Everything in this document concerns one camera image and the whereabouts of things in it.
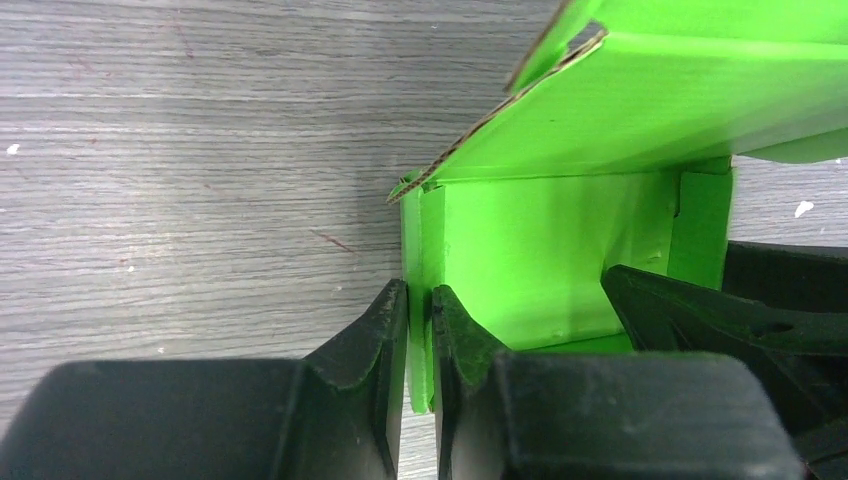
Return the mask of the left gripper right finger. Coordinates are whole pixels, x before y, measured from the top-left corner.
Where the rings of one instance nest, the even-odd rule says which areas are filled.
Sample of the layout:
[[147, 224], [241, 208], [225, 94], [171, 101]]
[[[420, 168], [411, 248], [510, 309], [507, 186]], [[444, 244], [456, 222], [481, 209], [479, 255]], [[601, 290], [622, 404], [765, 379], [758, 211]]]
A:
[[801, 479], [760, 382], [703, 353], [525, 353], [432, 293], [442, 479]]

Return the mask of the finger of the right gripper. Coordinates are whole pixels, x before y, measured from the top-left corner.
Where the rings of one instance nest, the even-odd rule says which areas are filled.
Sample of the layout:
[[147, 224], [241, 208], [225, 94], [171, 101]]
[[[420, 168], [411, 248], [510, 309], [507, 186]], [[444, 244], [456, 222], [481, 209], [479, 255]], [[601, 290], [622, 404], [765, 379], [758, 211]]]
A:
[[845, 332], [847, 249], [732, 242], [722, 292], [726, 332]]
[[744, 363], [793, 436], [847, 426], [847, 316], [770, 307], [618, 265], [602, 287], [633, 347]]

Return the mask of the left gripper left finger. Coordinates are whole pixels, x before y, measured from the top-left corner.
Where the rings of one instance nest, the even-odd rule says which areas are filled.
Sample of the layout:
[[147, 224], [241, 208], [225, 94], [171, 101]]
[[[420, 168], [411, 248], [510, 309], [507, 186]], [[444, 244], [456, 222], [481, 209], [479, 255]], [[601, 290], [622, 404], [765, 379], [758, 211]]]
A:
[[1, 442], [5, 479], [394, 479], [407, 287], [301, 359], [70, 362]]

